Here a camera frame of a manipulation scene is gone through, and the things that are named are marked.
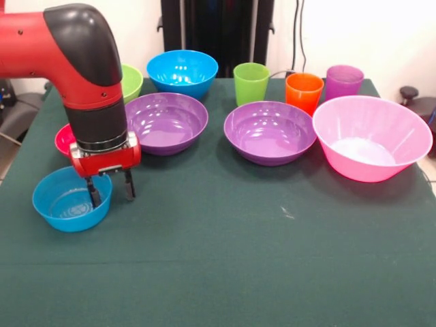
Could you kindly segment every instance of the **blue bowl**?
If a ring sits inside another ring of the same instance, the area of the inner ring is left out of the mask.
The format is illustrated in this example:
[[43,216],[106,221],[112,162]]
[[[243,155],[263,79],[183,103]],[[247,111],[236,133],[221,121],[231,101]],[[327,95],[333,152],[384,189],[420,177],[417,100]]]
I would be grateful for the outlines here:
[[174,50],[149,61],[147,72],[159,92],[182,93],[201,99],[218,72],[218,63],[203,52]]
[[94,176],[102,203],[93,208],[87,183],[72,166],[44,177],[33,192],[33,207],[55,229],[80,232],[97,225],[109,211],[112,181],[107,175]]

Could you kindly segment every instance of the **purple bowl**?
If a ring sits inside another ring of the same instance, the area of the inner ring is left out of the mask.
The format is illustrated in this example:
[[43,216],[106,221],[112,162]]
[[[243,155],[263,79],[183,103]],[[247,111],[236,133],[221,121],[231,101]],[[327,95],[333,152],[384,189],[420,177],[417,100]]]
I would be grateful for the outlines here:
[[204,131],[208,112],[201,102],[178,93],[151,93],[125,106],[127,128],[134,131],[141,149],[152,155],[174,155]]
[[224,134],[245,159],[262,166],[288,164],[316,140],[306,112],[275,101],[236,108],[225,119]]

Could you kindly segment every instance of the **red robot arm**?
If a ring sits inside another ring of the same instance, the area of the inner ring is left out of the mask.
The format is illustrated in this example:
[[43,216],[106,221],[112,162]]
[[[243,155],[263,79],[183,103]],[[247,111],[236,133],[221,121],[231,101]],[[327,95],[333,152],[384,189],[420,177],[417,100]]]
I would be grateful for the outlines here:
[[43,12],[5,14],[0,0],[0,77],[44,77],[56,86],[77,142],[70,159],[87,179],[125,171],[140,162],[140,145],[127,130],[121,64],[110,27],[89,5],[62,5]]

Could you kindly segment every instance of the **cup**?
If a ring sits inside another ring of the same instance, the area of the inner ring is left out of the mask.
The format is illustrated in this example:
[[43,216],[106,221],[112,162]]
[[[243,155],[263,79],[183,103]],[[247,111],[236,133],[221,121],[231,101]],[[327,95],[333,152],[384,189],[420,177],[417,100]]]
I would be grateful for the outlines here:
[[357,95],[363,77],[362,71],[352,66],[336,65],[330,67],[327,70],[326,78],[326,101],[345,95]]
[[308,73],[295,73],[286,78],[286,103],[310,114],[320,101],[324,81]]
[[238,106],[265,99],[270,71],[260,63],[241,63],[233,69]]

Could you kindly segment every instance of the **bowl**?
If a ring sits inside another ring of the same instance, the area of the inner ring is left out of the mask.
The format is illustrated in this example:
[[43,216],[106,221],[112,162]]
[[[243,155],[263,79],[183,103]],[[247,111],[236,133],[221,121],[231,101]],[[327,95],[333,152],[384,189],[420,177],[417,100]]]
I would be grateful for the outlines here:
[[193,144],[208,123],[201,102],[177,93],[151,93],[129,102],[127,127],[141,149],[152,155],[174,155]]
[[69,157],[69,145],[76,141],[69,124],[62,127],[54,137],[54,145],[64,156]]
[[112,181],[107,175],[94,176],[102,203],[93,208],[87,183],[72,166],[44,177],[33,192],[33,207],[53,228],[79,232],[97,225],[108,213]]
[[225,119],[224,134],[245,159],[262,166],[288,164],[316,140],[306,112],[275,101],[237,107]]
[[313,128],[330,165],[343,176],[380,182],[423,158],[433,143],[427,124],[404,106],[350,95],[323,103]]
[[144,76],[135,67],[125,63],[121,65],[121,69],[123,70],[121,87],[123,89],[124,104],[127,104],[139,96]]
[[147,72],[159,92],[201,99],[217,75],[218,63],[203,52],[173,50],[152,58]]

